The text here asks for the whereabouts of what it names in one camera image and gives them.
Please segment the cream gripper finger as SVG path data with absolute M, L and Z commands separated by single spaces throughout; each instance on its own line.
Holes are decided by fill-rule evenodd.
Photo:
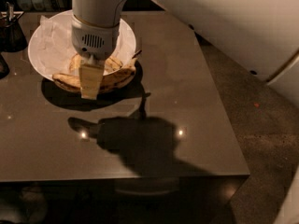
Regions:
M 81 59 L 78 73 L 80 92 L 83 99 L 95 100 L 100 90 L 105 70 L 105 62 L 93 55 Z

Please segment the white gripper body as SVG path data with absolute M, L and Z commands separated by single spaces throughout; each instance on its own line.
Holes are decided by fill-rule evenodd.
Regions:
M 71 18 L 72 44 L 76 52 L 85 58 L 106 60 L 115 50 L 120 26 L 104 28 Z

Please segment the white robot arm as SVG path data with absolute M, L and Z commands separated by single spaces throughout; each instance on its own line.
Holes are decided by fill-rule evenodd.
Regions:
M 299 106 L 299 0 L 151 0 Z M 72 0 L 100 24 L 116 0 Z

